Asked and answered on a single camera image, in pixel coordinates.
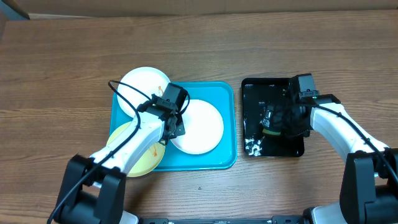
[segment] blue object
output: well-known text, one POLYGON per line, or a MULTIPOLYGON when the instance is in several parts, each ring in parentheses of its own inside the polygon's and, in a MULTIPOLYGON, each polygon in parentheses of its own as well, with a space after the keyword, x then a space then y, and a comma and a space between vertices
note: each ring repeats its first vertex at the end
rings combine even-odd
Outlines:
MULTIPOLYGON (((175 82, 174 84, 184 87, 189 92, 191 100, 203 100, 212 104, 223 117, 224 133, 220 143, 213 150, 200 155, 182 152, 169 141, 164 157, 154 171, 230 168, 238 157, 234 93, 232 88, 225 82, 175 82)), ((117 96, 114 94, 110 134, 120 125, 129 121, 131 121, 131 117, 120 108, 117 96)))

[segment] wooden table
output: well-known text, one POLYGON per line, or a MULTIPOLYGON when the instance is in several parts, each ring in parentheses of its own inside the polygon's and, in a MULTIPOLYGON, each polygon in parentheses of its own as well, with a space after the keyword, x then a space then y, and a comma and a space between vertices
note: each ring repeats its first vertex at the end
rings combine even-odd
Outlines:
POLYGON ((68 160, 109 136, 112 92, 136 67, 234 90, 239 157, 227 170, 129 179, 143 217, 301 214, 338 200, 344 164, 317 133, 298 159, 246 156, 241 81, 312 73, 375 138, 398 146, 398 11, 8 22, 0 45, 0 222, 43 223, 68 160))

